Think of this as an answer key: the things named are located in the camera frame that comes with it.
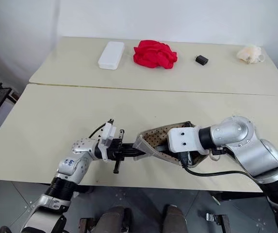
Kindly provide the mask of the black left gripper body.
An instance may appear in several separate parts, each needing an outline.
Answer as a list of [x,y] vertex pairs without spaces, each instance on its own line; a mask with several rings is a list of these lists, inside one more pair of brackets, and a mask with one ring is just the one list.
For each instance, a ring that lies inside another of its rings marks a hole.
[[125,131],[119,130],[118,138],[112,140],[111,145],[107,149],[108,158],[115,161],[113,173],[118,174],[121,162],[124,161],[125,156],[123,154],[123,136]]

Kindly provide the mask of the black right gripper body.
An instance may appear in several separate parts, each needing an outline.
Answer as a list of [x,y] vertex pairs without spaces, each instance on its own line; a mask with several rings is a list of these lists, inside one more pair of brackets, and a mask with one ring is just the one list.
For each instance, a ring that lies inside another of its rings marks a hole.
[[195,151],[194,125],[187,121],[182,127],[177,128],[177,154],[182,167],[193,165],[191,153]]

